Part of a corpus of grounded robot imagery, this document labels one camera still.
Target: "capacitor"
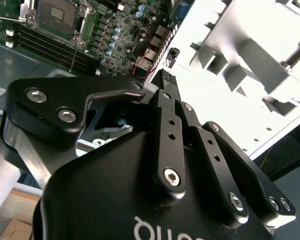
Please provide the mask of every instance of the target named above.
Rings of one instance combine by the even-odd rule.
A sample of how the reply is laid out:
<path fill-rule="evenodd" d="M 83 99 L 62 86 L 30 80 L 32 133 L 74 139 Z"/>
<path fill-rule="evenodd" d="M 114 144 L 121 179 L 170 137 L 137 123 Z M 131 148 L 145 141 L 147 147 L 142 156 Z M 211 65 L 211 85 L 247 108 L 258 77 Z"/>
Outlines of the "capacitor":
<path fill-rule="evenodd" d="M 139 18 L 141 18 L 142 17 L 142 12 L 141 11 L 137 11 L 136 13 L 135 13 L 135 16 L 139 19 Z"/>
<path fill-rule="evenodd" d="M 115 49 L 115 44 L 113 43 L 113 42 L 110 42 L 109 43 L 109 45 L 108 45 L 108 48 L 110 49 L 110 50 L 113 50 L 113 49 Z"/>
<path fill-rule="evenodd" d="M 111 50 L 107 50 L 107 51 L 105 52 L 105 55 L 107 55 L 108 57 L 110 57 L 111 54 L 112 54 L 112 51 L 111 51 Z"/>
<path fill-rule="evenodd" d="M 116 35 L 113 35 L 113 36 L 111 37 L 111 40 L 117 41 L 117 40 L 118 40 L 118 37 L 117 37 Z"/>
<path fill-rule="evenodd" d="M 121 32 L 121 29 L 120 27 L 116 27 L 113 31 L 115 34 L 119 34 Z"/>
<path fill-rule="evenodd" d="M 144 12 L 146 10 L 146 6 L 144 4 L 141 4 L 138 6 L 138 9 L 140 12 Z"/>

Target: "green circuit board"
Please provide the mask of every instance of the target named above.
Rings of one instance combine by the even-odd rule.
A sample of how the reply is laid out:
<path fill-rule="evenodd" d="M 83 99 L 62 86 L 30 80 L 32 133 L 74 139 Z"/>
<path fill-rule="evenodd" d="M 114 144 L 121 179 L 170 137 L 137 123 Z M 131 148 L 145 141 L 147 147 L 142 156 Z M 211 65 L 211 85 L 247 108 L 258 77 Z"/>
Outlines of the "green circuit board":
<path fill-rule="evenodd" d="M 18 20 L 20 8 L 0 0 L 0 17 Z M 170 32 L 165 0 L 37 0 L 31 14 L 0 18 L 0 43 L 79 75 L 132 75 L 137 64 L 144 76 Z"/>

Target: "silver screw head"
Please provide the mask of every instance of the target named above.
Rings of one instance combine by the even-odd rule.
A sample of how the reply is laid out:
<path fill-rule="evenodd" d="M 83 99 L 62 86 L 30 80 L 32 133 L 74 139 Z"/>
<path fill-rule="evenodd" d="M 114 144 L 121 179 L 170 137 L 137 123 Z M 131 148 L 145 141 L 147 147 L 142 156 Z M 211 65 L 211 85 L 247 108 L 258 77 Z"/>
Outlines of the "silver screw head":
<path fill-rule="evenodd" d="M 290 205 L 286 202 L 286 200 L 284 200 L 283 198 L 280 198 L 280 202 L 281 202 L 282 205 L 285 207 L 285 209 L 287 209 L 289 212 L 291 212 L 291 207 L 290 207 Z"/>
<path fill-rule="evenodd" d="M 164 96 L 166 99 L 170 99 L 170 98 L 171 98 L 170 95 L 169 95 L 168 93 L 166 93 L 166 92 L 163 93 L 163 96 Z"/>
<path fill-rule="evenodd" d="M 188 103 L 185 103 L 184 106 L 185 106 L 185 108 L 188 109 L 189 111 L 192 111 L 192 107 L 191 107 Z"/>
<path fill-rule="evenodd" d="M 229 199 L 232 205 L 238 210 L 238 211 L 243 211 L 244 210 L 244 205 L 242 204 L 242 201 L 232 192 L 229 194 Z"/>
<path fill-rule="evenodd" d="M 26 92 L 26 97 L 35 102 L 35 103 L 44 103 L 45 101 L 47 101 L 48 97 L 47 95 L 43 92 L 43 91 L 39 91 L 39 90 L 29 90 Z"/>
<path fill-rule="evenodd" d="M 58 112 L 58 117 L 66 123 L 73 123 L 77 119 L 76 114 L 68 109 L 60 110 Z"/>
<path fill-rule="evenodd" d="M 171 168 L 167 168 L 166 170 L 164 170 L 164 177 L 170 183 L 170 185 L 174 187 L 180 184 L 179 175 Z"/>
<path fill-rule="evenodd" d="M 217 126 L 217 125 L 215 125 L 215 124 L 212 124 L 212 127 L 218 132 L 220 129 L 219 129 L 219 127 Z"/>
<path fill-rule="evenodd" d="M 276 202 L 276 200 L 274 200 L 272 197 L 269 197 L 269 201 L 270 201 L 271 205 L 272 205 L 277 211 L 280 210 L 280 207 L 279 207 L 278 203 Z"/>
<path fill-rule="evenodd" d="M 141 86 L 139 84 L 137 84 L 136 82 L 132 81 L 131 84 L 135 89 L 138 89 L 138 90 L 141 89 Z"/>

